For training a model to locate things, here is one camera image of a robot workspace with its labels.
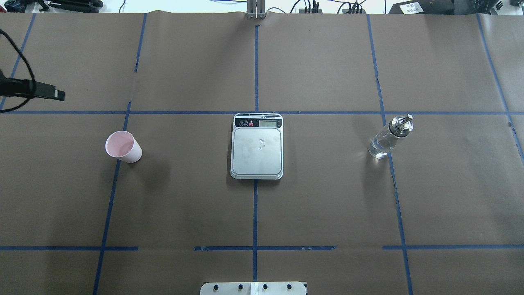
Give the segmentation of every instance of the bottle cap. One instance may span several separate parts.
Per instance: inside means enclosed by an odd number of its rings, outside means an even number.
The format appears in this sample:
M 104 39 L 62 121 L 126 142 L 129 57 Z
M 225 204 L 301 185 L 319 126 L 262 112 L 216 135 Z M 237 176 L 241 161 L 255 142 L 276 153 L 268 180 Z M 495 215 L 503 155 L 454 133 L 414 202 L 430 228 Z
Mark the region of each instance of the bottle cap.
M 413 116 L 408 114 L 406 116 L 396 116 L 389 122 L 389 131 L 395 136 L 406 137 L 413 131 Z

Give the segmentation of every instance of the paper cup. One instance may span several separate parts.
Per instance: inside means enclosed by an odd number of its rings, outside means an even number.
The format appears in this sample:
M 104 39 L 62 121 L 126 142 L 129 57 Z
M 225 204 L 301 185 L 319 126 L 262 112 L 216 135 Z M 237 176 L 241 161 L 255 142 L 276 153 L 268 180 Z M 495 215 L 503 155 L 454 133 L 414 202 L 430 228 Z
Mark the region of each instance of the paper cup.
M 135 163 L 142 156 L 142 148 L 127 131 L 117 131 L 105 141 L 105 151 L 111 157 L 127 163 Z

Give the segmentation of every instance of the blue tape line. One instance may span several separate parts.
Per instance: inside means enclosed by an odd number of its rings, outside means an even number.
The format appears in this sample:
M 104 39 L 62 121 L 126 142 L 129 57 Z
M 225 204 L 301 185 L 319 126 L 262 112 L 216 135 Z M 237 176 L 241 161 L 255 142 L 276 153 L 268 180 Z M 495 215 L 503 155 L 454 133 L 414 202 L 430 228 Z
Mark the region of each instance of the blue tape line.
M 129 111 L 129 114 L 187 114 L 187 115 L 234 115 L 249 111 Z M 282 115 L 381 115 L 379 111 L 263 111 L 264 113 L 279 113 Z M 446 112 L 446 111 L 387 111 L 384 114 L 416 114 L 416 115 L 505 115 L 506 112 Z M 12 111 L 5 114 L 127 114 L 126 111 Z M 524 112 L 509 112 L 510 115 L 524 115 Z
M 394 111 L 388 111 L 384 112 L 384 114 L 387 115 L 394 115 L 394 114 L 413 114 L 413 115 L 505 115 L 505 112 L 462 112 L 462 111 L 453 111 L 453 112 L 446 112 L 446 111 L 436 111 L 436 112 L 426 112 L 426 111 L 400 111 L 400 112 L 394 112 Z
M 522 146 L 520 145 L 519 136 L 517 135 L 517 131 L 515 130 L 515 125 L 513 124 L 513 120 L 511 119 L 511 115 L 509 114 L 508 104 L 506 102 L 506 98 L 504 97 L 502 87 L 500 86 L 500 81 L 498 80 L 497 71 L 495 70 L 495 66 L 493 65 L 491 54 L 489 53 L 488 45 L 486 43 L 486 37 L 484 36 L 484 29 L 482 28 L 481 17 L 478 13 L 477 13 L 477 22 L 478 22 L 478 29 L 481 31 L 482 44 L 484 45 L 484 50 L 486 51 L 486 56 L 488 58 L 489 66 L 491 67 L 493 77 L 495 78 L 495 82 L 497 83 L 497 89 L 500 94 L 500 98 L 502 99 L 502 104 L 504 105 L 504 110 L 506 111 L 508 122 L 511 124 L 511 131 L 513 133 L 513 139 L 515 140 L 515 143 L 517 145 L 517 150 L 520 155 L 520 160 L 522 161 L 522 164 L 524 165 L 524 153 L 522 152 Z
M 331 251 L 336 246 L 257 246 L 257 251 Z M 194 247 L 194 251 L 252 251 L 252 246 L 204 246 Z
M 336 246 L 258 246 L 260 251 L 331 251 Z
M 104 251 L 138 251 L 138 247 L 105 247 Z
M 395 202 L 397 203 L 398 229 L 400 232 L 400 242 L 402 244 L 402 256 L 404 257 L 404 268 L 406 270 L 408 291 L 410 295 L 413 295 L 413 286 L 411 284 L 411 272 L 409 270 L 408 251 L 406 249 L 406 238 L 404 235 L 404 225 L 402 222 L 402 212 L 400 210 L 400 200 L 398 198 L 397 179 L 395 177 L 395 168 L 393 167 L 393 157 L 391 156 L 391 154 L 388 154 L 388 158 L 389 158 L 389 170 L 391 171 L 391 177 L 393 178 L 393 187 L 395 188 Z
M 281 111 L 282 115 L 380 115 L 377 111 Z
M 126 110 L 126 118 L 124 119 L 124 127 L 122 128 L 122 130 L 126 131 L 127 130 L 127 121 L 129 121 L 129 112 L 131 110 L 131 102 L 128 102 L 127 103 L 127 110 Z
M 129 111 L 131 110 L 131 102 L 127 104 L 126 118 L 124 120 L 123 130 L 127 129 L 127 121 L 129 120 Z M 105 219 L 104 235 L 102 237 L 102 249 L 100 250 L 99 263 L 96 268 L 95 284 L 93 286 L 93 295 L 98 292 L 98 286 L 100 282 L 100 274 L 102 272 L 102 262 L 104 261 L 105 245 L 107 243 L 107 233 L 109 232 L 109 223 L 111 221 L 111 212 L 113 211 L 113 201 L 116 193 L 116 182 L 118 181 L 118 173 L 120 171 L 120 160 L 116 160 L 115 174 L 113 176 L 113 185 L 111 187 L 111 196 L 109 198 L 109 206 L 107 208 L 107 216 Z
M 407 250 L 524 249 L 524 245 L 413 245 Z M 402 246 L 382 246 L 382 250 L 402 250 Z
M 258 27 L 255 26 L 255 112 L 258 112 Z
M 258 248 L 258 180 L 253 181 L 253 282 L 257 281 Z
M 369 31 L 369 42 L 371 44 L 371 54 L 373 56 L 373 66 L 375 68 L 375 79 L 377 81 L 377 91 L 378 91 L 378 97 L 379 97 L 379 102 L 380 102 L 380 111 L 382 113 L 382 124 L 386 125 L 386 111 L 384 109 L 384 102 L 382 99 L 382 90 L 380 88 L 380 82 L 378 81 L 378 66 L 377 66 L 377 57 L 375 54 L 375 44 L 373 43 L 373 30 L 371 28 L 371 18 L 369 14 L 367 14 L 366 17 L 367 17 L 367 28 Z M 404 226 L 402 224 L 402 212 L 400 210 L 400 200 L 398 198 L 397 180 L 395 177 L 395 168 L 393 167 L 393 158 L 391 157 L 391 154 L 388 154 L 388 158 L 389 158 L 389 170 L 391 172 L 391 177 L 393 178 L 393 186 L 395 188 L 395 201 L 397 202 L 397 221 L 398 221 L 398 228 L 400 232 L 400 242 L 402 244 L 402 256 L 404 258 L 404 268 L 406 271 L 408 292 L 409 292 L 409 295 L 413 295 L 413 286 L 411 284 L 411 272 L 409 270 L 408 252 L 406 250 L 406 239 L 404 236 Z
M 27 31 L 26 31 L 26 36 L 24 37 L 24 41 L 22 42 L 22 46 L 20 47 L 20 51 L 22 53 L 24 53 L 24 48 L 26 48 L 27 39 L 29 39 L 29 34 L 31 33 L 31 29 L 32 29 L 33 23 L 35 22 L 35 18 L 36 18 L 36 13 L 33 13 L 31 22 L 29 23 L 29 27 L 27 28 Z M 20 62 L 20 55 L 18 55 L 18 57 L 16 58 L 15 65 L 13 66 L 13 70 L 11 71 L 11 76 L 10 76 L 11 78 L 15 76 L 15 72 L 16 72 L 16 69 L 18 68 L 19 62 Z M 6 101 L 6 97 L 4 96 L 2 97 L 2 102 L 0 102 L 0 110 L 4 108 L 5 101 Z
M 144 40 L 144 31 L 146 30 L 147 13 L 144 13 L 144 20 L 142 20 L 142 30 L 140 32 L 140 41 L 138 42 L 138 50 L 136 52 L 135 72 L 138 71 L 138 62 L 140 61 L 140 52 L 142 51 L 142 41 Z
M 380 111 L 382 113 L 382 125 L 386 125 L 386 115 L 384 114 L 384 102 L 382 100 L 382 88 L 380 87 L 380 82 L 378 80 L 378 66 L 377 66 L 377 56 L 375 54 L 375 43 L 373 43 L 373 31 L 371 29 L 371 18 L 369 14 L 366 14 L 367 17 L 367 29 L 369 31 L 369 43 L 371 44 L 371 55 L 373 57 L 373 68 L 375 69 L 375 80 L 377 82 L 377 91 L 378 91 L 378 101 L 380 103 Z
M 194 247 L 194 251 L 252 251 L 252 246 L 203 246 Z
M 130 114 L 149 114 L 149 115 L 235 115 L 243 111 L 131 111 Z
M 125 114 L 125 111 L 12 111 L 6 114 Z

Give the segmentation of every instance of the digital kitchen scale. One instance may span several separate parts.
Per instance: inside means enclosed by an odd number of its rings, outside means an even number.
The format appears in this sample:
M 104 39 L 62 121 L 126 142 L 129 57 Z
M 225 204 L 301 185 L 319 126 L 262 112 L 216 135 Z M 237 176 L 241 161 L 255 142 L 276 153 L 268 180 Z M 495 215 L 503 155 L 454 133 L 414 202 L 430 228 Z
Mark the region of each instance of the digital kitchen scale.
M 238 113 L 233 119 L 231 176 L 277 180 L 284 174 L 282 116 Z

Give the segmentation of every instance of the metal mounting bracket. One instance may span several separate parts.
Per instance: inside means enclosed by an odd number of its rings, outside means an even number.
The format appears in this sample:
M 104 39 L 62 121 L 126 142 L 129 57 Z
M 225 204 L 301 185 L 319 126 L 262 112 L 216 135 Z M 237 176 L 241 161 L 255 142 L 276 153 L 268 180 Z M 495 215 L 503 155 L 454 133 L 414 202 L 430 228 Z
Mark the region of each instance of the metal mounting bracket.
M 266 18 L 266 0 L 247 0 L 247 18 Z

